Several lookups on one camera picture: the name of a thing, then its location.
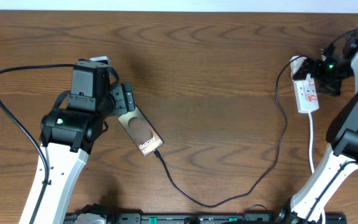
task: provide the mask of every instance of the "white wall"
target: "white wall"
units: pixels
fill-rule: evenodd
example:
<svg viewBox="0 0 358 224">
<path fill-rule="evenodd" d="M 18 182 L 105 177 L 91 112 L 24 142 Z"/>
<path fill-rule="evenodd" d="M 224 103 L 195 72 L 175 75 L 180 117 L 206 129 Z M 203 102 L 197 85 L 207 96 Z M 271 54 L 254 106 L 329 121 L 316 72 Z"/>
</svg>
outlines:
<svg viewBox="0 0 358 224">
<path fill-rule="evenodd" d="M 358 0 L 0 0 L 0 9 L 358 13 Z"/>
</svg>

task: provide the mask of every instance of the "extension cord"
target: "extension cord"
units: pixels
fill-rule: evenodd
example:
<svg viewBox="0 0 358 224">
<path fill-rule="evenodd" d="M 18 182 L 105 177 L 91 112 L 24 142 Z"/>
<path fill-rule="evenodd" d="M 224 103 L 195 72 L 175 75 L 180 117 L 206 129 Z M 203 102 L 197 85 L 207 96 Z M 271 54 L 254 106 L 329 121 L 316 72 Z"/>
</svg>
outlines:
<svg viewBox="0 0 358 224">
<path fill-rule="evenodd" d="M 291 65 L 291 78 L 299 70 L 305 58 L 298 58 L 293 61 Z M 318 106 L 316 86 L 314 85 L 314 79 L 310 77 L 310 74 L 307 74 L 305 80 L 293 81 L 293 87 L 295 91 L 296 106 L 298 107 L 299 113 L 311 113 L 316 111 Z"/>
</svg>

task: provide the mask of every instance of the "wooden table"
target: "wooden table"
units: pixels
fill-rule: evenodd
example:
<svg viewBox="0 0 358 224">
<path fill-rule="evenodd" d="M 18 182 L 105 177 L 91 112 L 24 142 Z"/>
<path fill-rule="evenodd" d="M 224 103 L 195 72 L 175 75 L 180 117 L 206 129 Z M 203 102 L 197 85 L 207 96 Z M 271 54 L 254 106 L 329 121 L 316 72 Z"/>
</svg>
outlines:
<svg viewBox="0 0 358 224">
<path fill-rule="evenodd" d="M 283 129 L 275 79 L 293 55 L 319 49 L 358 27 L 358 15 L 0 11 L 0 69 L 75 63 L 108 55 L 137 104 L 165 140 L 160 149 L 178 186 L 208 204 L 247 192 L 272 165 Z M 319 96 L 314 160 L 326 130 L 354 94 L 344 82 L 337 98 Z M 71 69 L 0 76 L 6 106 L 38 138 L 40 121 L 71 87 Z M 289 71 L 279 100 L 289 119 L 278 166 L 245 198 L 208 210 L 180 195 L 157 158 L 144 158 L 116 118 L 95 143 L 68 211 L 86 204 L 145 213 L 244 212 L 255 203 L 278 210 L 310 176 L 308 117 L 296 110 Z M 0 223 L 20 219 L 34 179 L 37 153 L 0 109 Z M 358 223 L 358 171 L 326 206 Z"/>
</svg>

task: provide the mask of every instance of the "power strip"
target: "power strip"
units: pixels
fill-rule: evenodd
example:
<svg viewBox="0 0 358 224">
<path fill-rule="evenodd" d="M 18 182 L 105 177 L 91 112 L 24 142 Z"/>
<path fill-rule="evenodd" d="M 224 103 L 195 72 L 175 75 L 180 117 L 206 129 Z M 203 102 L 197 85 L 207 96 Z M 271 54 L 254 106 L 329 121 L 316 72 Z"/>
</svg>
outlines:
<svg viewBox="0 0 358 224">
<path fill-rule="evenodd" d="M 306 58 L 304 57 L 298 58 L 290 64 L 291 78 L 299 70 L 305 59 Z M 310 74 L 307 74 L 305 80 L 293 81 L 293 87 L 295 90 L 296 106 L 298 107 L 299 113 L 311 113 L 319 108 L 316 86 L 314 85 L 314 79 L 310 77 Z"/>
</svg>

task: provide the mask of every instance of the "wooden surface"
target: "wooden surface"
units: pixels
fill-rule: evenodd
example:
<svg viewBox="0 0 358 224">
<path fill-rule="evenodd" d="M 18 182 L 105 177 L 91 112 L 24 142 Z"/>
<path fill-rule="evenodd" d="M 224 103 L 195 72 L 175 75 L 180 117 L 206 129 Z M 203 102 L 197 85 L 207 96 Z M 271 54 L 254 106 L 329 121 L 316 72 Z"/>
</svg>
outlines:
<svg viewBox="0 0 358 224">
<path fill-rule="evenodd" d="M 242 194 L 272 164 L 284 120 L 274 103 L 278 72 L 293 55 L 319 57 L 337 35 L 358 27 L 358 15 L 156 12 L 0 11 L 0 69 L 75 63 L 108 55 L 137 104 L 165 140 L 160 149 L 175 182 L 208 204 Z M 354 92 L 319 96 L 314 159 L 326 130 Z M 69 68 L 0 76 L 6 106 L 38 138 L 40 121 L 62 90 Z M 95 143 L 68 211 L 86 204 L 150 212 L 244 212 L 255 203 L 278 210 L 310 176 L 308 118 L 296 110 L 289 71 L 279 100 L 289 119 L 277 168 L 245 198 L 208 210 L 170 185 L 154 156 L 144 158 L 116 118 Z M 37 153 L 0 109 L 0 223 L 20 219 Z M 358 223 L 358 171 L 326 206 Z"/>
</svg>

